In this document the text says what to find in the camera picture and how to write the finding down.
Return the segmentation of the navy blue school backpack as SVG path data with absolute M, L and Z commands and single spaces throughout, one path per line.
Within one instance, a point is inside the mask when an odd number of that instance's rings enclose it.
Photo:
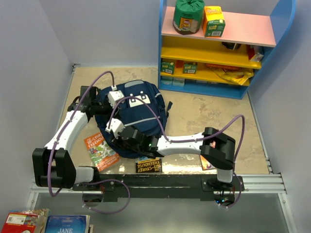
M 156 85 L 142 81 L 134 80 L 127 83 L 116 85 L 117 91 L 121 91 L 125 97 L 134 96 L 142 99 L 156 114 L 161 122 L 163 129 L 165 130 L 167 119 L 172 102 L 169 102 L 168 108 L 165 106 L 164 99 L 156 87 Z M 98 102 L 109 103 L 107 95 L 109 91 L 112 91 L 111 87 L 102 89 L 97 95 Z M 130 100 L 124 100 L 118 107 L 121 122 L 124 126 L 134 126 L 143 134 L 150 135 L 162 135 L 160 126 L 151 113 L 151 111 L 140 101 L 138 105 L 133 105 Z M 135 159 L 142 155 L 139 155 L 133 150 L 121 149 L 112 142 L 112 136 L 105 131 L 106 125 L 110 119 L 111 112 L 107 115 L 95 115 L 95 120 L 100 132 L 102 133 L 106 143 L 113 149 L 119 156 L 123 158 Z

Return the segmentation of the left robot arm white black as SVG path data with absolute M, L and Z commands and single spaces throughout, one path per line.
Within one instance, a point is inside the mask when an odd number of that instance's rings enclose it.
M 75 167 L 70 157 L 74 143 L 96 115 L 110 116 L 115 100 L 109 94 L 100 94 L 96 87 L 82 86 L 67 109 L 63 124 L 55 136 L 43 147 L 36 148 L 32 154 L 35 183 L 40 187 L 72 188 L 83 183 L 89 190 L 100 187 L 101 179 L 95 174 L 93 166 Z

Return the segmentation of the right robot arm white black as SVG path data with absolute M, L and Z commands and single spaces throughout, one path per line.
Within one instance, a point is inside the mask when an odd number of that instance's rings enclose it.
M 197 154 L 203 156 L 217 169 L 216 184 L 227 191 L 234 184 L 233 168 L 235 139 L 207 127 L 204 132 L 188 136 L 146 135 L 134 126 L 106 127 L 112 134 L 112 142 L 124 152 L 136 157 L 157 158 L 173 154 Z

